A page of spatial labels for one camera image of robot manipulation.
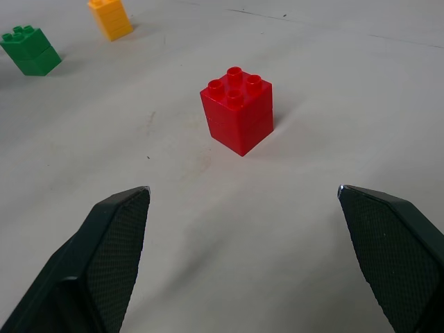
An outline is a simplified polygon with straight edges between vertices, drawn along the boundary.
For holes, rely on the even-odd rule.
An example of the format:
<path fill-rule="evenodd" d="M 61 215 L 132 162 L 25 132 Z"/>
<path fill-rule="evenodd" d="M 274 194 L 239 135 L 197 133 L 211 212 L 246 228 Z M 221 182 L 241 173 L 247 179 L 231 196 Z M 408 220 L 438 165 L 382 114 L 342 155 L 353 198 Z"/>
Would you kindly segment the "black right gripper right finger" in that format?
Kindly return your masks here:
<path fill-rule="evenodd" d="M 412 203 L 341 185 L 359 267 L 395 332 L 443 331 L 443 233 Z"/>

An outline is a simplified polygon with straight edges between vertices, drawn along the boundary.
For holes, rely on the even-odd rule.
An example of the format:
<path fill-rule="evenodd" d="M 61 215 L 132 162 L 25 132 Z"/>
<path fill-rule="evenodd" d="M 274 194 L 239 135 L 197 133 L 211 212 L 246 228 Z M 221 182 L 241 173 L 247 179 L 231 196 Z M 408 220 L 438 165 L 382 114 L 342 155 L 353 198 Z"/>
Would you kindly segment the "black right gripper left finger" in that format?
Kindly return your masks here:
<path fill-rule="evenodd" d="M 142 186 L 95 204 L 1 331 L 119 332 L 138 275 L 150 198 Z"/>

